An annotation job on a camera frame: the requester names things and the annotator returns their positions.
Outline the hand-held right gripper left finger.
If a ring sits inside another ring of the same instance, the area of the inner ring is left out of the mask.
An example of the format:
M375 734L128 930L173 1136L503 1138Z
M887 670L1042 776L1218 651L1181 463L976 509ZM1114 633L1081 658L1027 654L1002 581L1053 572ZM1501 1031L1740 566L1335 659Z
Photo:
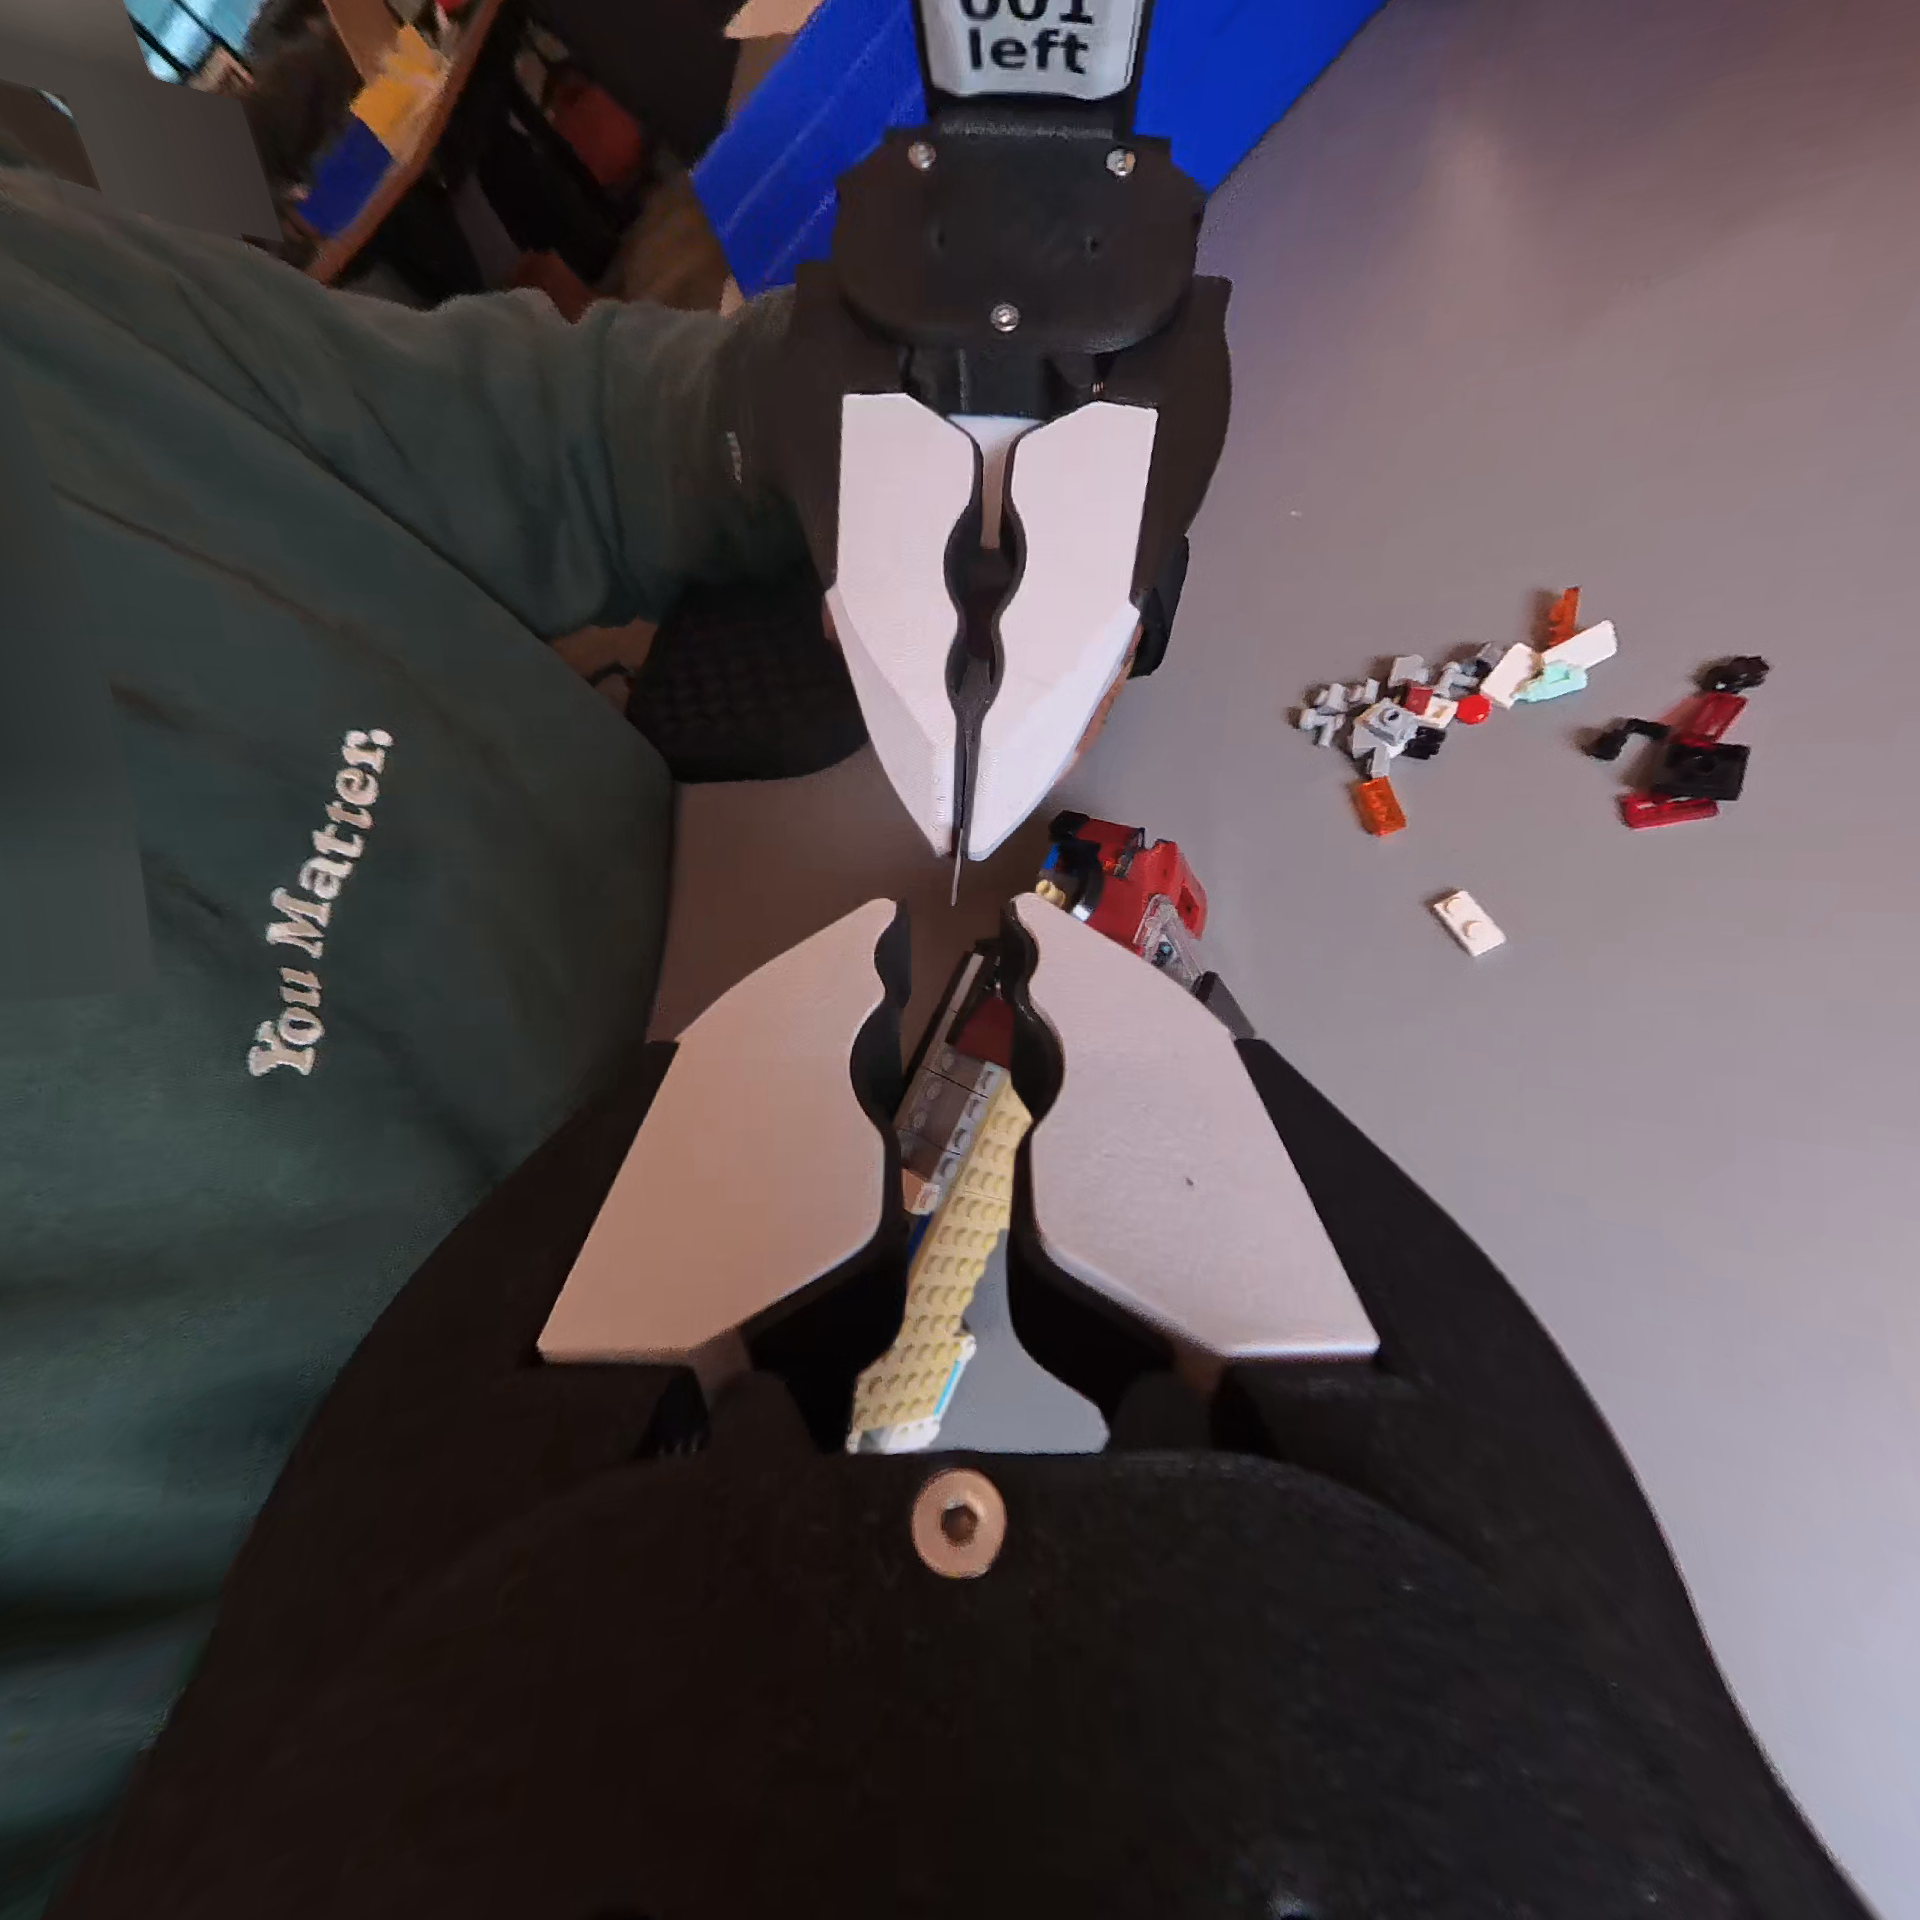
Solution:
M896 1228L907 998L909 915L872 898L690 1020L539 1358L690 1360Z

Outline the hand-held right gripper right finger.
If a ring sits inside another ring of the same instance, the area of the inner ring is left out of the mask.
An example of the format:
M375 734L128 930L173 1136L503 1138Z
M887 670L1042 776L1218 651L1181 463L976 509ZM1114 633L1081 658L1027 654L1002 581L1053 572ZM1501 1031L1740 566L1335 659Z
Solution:
M1063 1068L1027 1136L1044 1256L1214 1360L1375 1358L1380 1335L1231 1027L1042 896L1011 915Z

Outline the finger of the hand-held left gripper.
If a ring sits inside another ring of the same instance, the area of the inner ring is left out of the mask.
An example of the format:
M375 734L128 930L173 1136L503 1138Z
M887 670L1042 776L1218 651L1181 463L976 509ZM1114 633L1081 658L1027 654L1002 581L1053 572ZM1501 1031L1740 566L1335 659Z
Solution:
M965 631L957 581L983 551L979 440L923 400L849 394L827 614L878 767L932 852L985 859L976 786L961 779L948 666Z
M997 616L1002 679L979 734L976 861L1050 798L1119 686L1138 630L1140 507L1160 413L1092 400L1050 423L979 425L997 430L1002 540L1022 557Z

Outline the red and tan brick truck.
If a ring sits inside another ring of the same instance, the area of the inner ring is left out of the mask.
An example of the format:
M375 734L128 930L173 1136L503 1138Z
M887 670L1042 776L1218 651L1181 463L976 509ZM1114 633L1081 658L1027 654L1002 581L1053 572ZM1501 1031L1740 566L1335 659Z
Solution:
M1254 1037L1221 972L1205 964L1208 892L1175 840L1056 812L1035 889L1198 996L1236 1037ZM851 1453L929 1448L976 1358L967 1312L1011 1224L1018 1145L1032 1125L1011 1057L1014 1009L989 936L951 972L909 1061L895 1122L909 1217L907 1303L895 1344L857 1381Z

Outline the person's left forearm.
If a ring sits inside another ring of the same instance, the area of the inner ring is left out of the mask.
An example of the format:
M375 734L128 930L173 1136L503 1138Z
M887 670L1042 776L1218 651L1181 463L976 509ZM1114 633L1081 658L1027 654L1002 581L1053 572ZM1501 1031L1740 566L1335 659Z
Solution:
M543 348L536 530L545 576L525 623L545 641L690 594L780 582L806 540L771 446L794 291L732 313L598 301Z

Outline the grey desk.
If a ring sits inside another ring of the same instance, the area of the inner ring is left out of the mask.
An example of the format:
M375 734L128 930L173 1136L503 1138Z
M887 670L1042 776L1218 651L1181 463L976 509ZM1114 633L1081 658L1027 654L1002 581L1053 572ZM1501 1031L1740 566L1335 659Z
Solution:
M1601 1406L1731 1690L1916 1914L1916 6L1387 6L1213 198L1232 418L1175 645L1065 807L1179 840L1259 1031ZM1398 654L1586 689L1356 775ZM1715 659L1715 821L1619 800ZM1473 958L1428 901L1470 892Z

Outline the black ribbed cushion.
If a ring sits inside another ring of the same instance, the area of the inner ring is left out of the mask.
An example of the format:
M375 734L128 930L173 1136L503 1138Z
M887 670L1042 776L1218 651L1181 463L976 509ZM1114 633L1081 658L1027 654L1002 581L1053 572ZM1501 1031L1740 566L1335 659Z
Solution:
M811 567L690 589L632 674L624 716L683 785L808 779L872 738Z

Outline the blue storage bin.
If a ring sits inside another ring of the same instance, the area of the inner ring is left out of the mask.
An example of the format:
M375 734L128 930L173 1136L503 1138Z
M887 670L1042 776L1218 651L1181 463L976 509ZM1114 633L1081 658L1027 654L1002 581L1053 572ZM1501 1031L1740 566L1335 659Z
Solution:
M1380 2L1152 6L1134 133L1221 188L1380 12ZM835 183L890 129L924 122L914 10L818 6L692 167L741 296L789 286L830 251Z

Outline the pile of small loose bricks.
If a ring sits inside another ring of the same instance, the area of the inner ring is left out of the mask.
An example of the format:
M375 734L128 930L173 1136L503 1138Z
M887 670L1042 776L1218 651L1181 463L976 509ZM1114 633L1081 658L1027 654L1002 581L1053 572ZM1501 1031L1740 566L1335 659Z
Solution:
M1502 714L1570 701L1596 666L1619 654L1612 618L1578 622L1567 641L1484 645L1445 659L1398 654L1385 670L1353 683L1312 688L1291 709L1291 729L1312 745L1340 754L1356 779L1390 776L1400 761L1437 758L1452 735Z

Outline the green sweatshirt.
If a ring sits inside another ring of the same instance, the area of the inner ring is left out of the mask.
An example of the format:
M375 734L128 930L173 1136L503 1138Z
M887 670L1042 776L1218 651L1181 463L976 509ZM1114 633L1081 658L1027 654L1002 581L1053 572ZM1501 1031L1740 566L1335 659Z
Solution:
M149 989L6 1010L6 1914L39 1914L342 1362L644 1029L676 803L522 618L548 301L336 293L26 170L3 232L152 933Z

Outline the red and black brick assembly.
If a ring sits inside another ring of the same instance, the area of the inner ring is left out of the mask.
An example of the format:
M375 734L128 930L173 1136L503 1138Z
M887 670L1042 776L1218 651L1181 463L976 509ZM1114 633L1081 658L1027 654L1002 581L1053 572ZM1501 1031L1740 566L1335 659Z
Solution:
M1659 742L1650 776L1619 800L1629 829L1715 821L1743 800L1753 749L1703 734L1669 734Z

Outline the small red and black brick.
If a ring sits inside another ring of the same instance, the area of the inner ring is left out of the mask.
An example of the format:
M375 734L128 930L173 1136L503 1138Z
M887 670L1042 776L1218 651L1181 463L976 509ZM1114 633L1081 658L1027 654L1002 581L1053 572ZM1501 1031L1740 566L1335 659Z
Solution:
M1696 674L1696 688L1664 720L1669 735L1716 745L1730 735L1746 697L1764 686L1771 663L1761 654L1731 654L1710 663Z

